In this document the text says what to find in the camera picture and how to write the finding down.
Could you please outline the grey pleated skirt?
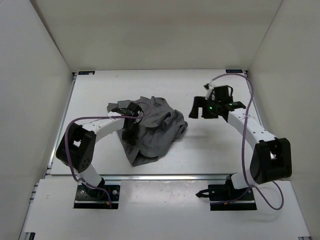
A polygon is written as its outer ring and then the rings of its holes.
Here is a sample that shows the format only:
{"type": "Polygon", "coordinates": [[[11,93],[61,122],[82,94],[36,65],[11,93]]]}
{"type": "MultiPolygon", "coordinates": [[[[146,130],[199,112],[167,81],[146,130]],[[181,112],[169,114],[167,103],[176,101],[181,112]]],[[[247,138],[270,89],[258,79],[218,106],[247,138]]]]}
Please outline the grey pleated skirt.
{"type": "Polygon", "coordinates": [[[165,156],[171,144],[180,139],[187,130],[184,115],[173,109],[162,97],[120,100],[109,103],[107,111],[115,108],[133,110],[132,103],[140,106],[148,115],[142,119],[126,119],[125,128],[118,130],[125,155],[133,167],[156,162],[165,156]]]}

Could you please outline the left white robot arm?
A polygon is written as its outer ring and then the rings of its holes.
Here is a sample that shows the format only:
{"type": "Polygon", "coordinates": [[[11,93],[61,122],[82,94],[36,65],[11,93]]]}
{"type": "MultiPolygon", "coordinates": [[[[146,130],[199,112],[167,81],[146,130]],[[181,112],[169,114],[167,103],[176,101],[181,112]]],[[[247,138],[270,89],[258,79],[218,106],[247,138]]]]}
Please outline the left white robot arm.
{"type": "Polygon", "coordinates": [[[122,140],[135,145],[143,115],[141,106],[130,102],[125,108],[113,108],[106,116],[80,117],[67,126],[55,157],[70,168],[72,176],[87,187],[93,199],[101,198],[105,192],[105,182],[92,165],[96,143],[121,131],[122,140]]]}

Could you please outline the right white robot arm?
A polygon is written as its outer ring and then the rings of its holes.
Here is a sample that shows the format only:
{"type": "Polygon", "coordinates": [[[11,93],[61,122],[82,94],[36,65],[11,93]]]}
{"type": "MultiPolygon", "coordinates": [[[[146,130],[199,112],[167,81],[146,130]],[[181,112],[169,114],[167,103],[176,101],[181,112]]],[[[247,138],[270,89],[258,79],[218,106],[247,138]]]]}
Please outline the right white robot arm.
{"type": "Polygon", "coordinates": [[[253,150],[249,167],[231,175],[231,183],[224,187],[224,195],[236,200],[242,189],[289,178],[292,175],[291,144],[262,127],[250,114],[249,107],[233,100],[229,85],[212,87],[206,84],[206,96],[196,96],[189,117],[217,119],[222,117],[242,135],[242,143],[253,150]]]}

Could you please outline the right blue corner label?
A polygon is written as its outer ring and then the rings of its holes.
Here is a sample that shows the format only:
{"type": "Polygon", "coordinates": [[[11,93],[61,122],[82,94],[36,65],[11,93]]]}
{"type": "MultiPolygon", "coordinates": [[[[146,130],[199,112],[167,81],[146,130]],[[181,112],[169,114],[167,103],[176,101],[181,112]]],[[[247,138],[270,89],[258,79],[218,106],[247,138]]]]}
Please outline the right blue corner label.
{"type": "Polygon", "coordinates": [[[242,74],[243,70],[242,69],[226,69],[225,72],[227,74],[242,74]]]}

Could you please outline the blue corner label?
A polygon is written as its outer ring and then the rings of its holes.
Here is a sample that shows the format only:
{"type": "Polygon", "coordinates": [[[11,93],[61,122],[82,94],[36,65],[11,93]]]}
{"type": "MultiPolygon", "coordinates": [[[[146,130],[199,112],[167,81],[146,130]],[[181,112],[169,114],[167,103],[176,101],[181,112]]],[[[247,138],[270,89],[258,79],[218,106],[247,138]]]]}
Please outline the blue corner label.
{"type": "Polygon", "coordinates": [[[79,71],[77,74],[79,76],[86,76],[86,75],[91,76],[95,74],[95,71],[79,71]]]}
{"type": "Polygon", "coordinates": [[[242,69],[226,69],[225,72],[227,74],[242,74],[243,70],[242,69]]]}

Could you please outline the left blue corner label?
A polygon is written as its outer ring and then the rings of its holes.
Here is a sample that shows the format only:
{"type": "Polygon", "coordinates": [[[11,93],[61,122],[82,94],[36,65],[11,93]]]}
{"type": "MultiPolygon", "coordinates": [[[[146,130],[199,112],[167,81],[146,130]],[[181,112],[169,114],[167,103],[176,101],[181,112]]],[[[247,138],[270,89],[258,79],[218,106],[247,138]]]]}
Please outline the left blue corner label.
{"type": "Polygon", "coordinates": [[[79,76],[86,76],[86,75],[91,76],[95,74],[95,71],[79,71],[77,74],[79,76]]]}

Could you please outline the aluminium front rail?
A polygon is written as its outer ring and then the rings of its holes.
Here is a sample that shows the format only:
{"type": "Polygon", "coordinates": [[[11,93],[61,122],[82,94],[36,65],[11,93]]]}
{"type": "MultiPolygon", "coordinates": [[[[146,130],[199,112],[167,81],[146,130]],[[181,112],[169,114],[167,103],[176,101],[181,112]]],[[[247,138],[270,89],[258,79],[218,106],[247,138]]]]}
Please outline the aluminium front rail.
{"type": "Polygon", "coordinates": [[[107,181],[207,181],[225,180],[229,174],[107,174],[101,175],[107,181]]]}

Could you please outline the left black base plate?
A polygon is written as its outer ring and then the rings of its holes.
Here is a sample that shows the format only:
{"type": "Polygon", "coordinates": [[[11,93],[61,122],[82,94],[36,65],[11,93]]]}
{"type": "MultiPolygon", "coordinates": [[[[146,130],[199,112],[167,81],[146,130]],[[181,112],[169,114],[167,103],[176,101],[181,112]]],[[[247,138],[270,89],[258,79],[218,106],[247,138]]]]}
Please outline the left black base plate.
{"type": "Polygon", "coordinates": [[[120,185],[105,185],[104,189],[109,193],[110,199],[104,191],[90,189],[79,184],[74,198],[74,209],[99,209],[117,210],[120,199],[120,185]]]}

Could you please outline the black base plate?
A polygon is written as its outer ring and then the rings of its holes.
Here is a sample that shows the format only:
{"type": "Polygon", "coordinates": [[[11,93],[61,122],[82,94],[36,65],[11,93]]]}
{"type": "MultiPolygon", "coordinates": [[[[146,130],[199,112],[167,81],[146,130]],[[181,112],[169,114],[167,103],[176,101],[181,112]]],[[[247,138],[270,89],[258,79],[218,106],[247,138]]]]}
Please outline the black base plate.
{"type": "Polygon", "coordinates": [[[104,191],[90,189],[79,184],[74,198],[74,209],[99,209],[117,210],[120,199],[120,185],[105,185],[104,189],[109,193],[110,199],[104,191]]]}
{"type": "Polygon", "coordinates": [[[256,211],[253,190],[249,187],[235,189],[228,180],[224,184],[209,184],[207,189],[195,194],[198,198],[209,198],[211,211],[256,211]]]}

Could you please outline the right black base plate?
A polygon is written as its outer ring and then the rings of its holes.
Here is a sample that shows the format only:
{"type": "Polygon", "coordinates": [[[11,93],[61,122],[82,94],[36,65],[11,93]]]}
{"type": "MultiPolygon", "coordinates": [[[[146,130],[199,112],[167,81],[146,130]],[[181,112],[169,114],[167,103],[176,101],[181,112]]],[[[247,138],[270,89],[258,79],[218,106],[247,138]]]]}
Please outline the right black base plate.
{"type": "Polygon", "coordinates": [[[211,211],[256,211],[253,190],[249,187],[235,189],[228,180],[224,184],[209,184],[207,189],[195,194],[198,198],[209,198],[211,211]]]}

